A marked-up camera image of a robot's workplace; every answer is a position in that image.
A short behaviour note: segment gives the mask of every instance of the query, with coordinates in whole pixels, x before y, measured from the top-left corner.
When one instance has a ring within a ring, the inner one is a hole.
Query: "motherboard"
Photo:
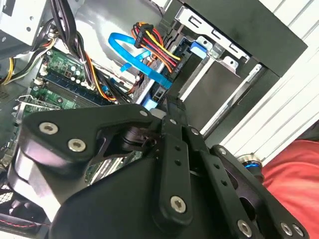
[[[14,108],[16,129],[8,144],[12,152],[18,135],[18,128],[24,117],[41,111],[67,110],[85,107],[112,105],[102,98],[86,81],[83,66],[70,56],[51,49],[43,58],[36,78],[26,94],[20,96]],[[90,166],[85,181],[90,184],[102,163]]]

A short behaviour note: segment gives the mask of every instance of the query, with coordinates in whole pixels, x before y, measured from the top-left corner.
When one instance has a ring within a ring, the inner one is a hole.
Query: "red wire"
[[[46,46],[48,46],[48,45],[50,45],[50,44],[51,44],[51,41],[48,42],[48,43],[46,43],[46,44],[44,44],[43,46],[46,47]]]
[[[150,45],[152,48],[154,48],[162,57],[164,57],[170,64],[172,64],[173,66],[176,66],[176,63],[175,62],[173,62],[169,57],[167,57],[165,54],[163,54],[162,52],[161,52],[161,50],[157,47],[157,46],[155,46],[153,43],[151,43],[150,41],[148,41],[145,37],[144,37],[144,41],[146,41],[146,43],[148,44],[148,45]]]
[[[31,224],[31,225],[18,225],[18,224],[14,224],[14,223],[9,223],[7,221],[4,221],[4,220],[0,220],[0,222],[4,223],[4,224],[7,224],[7,225],[10,225],[12,227],[17,227],[17,228],[31,228],[31,227],[36,227],[38,226],[37,224]]]
[[[162,39],[160,33],[156,30],[156,28],[153,29],[153,32],[158,36],[159,42],[163,46],[163,39]]]

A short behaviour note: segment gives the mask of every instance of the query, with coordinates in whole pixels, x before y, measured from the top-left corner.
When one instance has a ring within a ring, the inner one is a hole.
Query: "white wall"
[[[319,120],[319,0],[261,0],[308,49],[222,141],[268,163]]]

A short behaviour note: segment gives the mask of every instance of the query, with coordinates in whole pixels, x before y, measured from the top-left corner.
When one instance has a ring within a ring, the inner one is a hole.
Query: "screw head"
[[[286,223],[280,223],[281,228],[284,230],[284,232],[289,235],[292,236],[293,232],[291,231],[290,227],[286,224]]]
[[[215,52],[214,50],[210,50],[210,51],[208,52],[208,55],[211,56],[211,57],[214,58],[214,59],[217,59],[217,58],[219,57],[218,53]]]
[[[193,134],[199,135],[199,133],[198,133],[198,131],[196,129],[192,128],[191,131],[192,131]]]
[[[73,152],[83,152],[86,148],[86,144],[84,141],[82,141],[78,138],[73,138],[73,139],[69,140],[68,147]]]
[[[169,120],[171,123],[173,123],[173,124],[177,124],[177,122],[175,121],[175,120],[173,120],[173,119],[170,119]]]
[[[42,133],[45,134],[55,134],[59,131],[58,126],[56,126],[54,123],[50,122],[43,122],[39,125],[39,129]]]
[[[248,238],[251,238],[253,232],[251,231],[249,225],[244,220],[238,220],[237,226],[239,230]]]
[[[304,233],[303,231],[301,231],[301,229],[296,225],[296,224],[293,224],[293,228],[295,229],[295,231],[300,235],[300,236],[304,236]]]
[[[170,205],[178,213],[186,212],[186,204],[179,196],[172,196],[170,198]]]
[[[146,113],[145,111],[140,111],[140,114],[143,116],[148,116],[148,113]]]
[[[225,149],[223,149],[223,148],[219,148],[219,151],[220,151],[220,152],[221,152],[221,154],[223,154],[223,155],[226,155],[226,154],[227,154],[226,150],[225,150]]]

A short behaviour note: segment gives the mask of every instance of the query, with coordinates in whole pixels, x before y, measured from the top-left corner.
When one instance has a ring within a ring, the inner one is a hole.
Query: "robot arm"
[[[226,148],[209,152],[180,100],[164,108],[164,117],[115,105],[25,118],[8,180],[44,209],[50,239],[309,238]],[[143,158],[85,186],[89,165],[133,150]]]

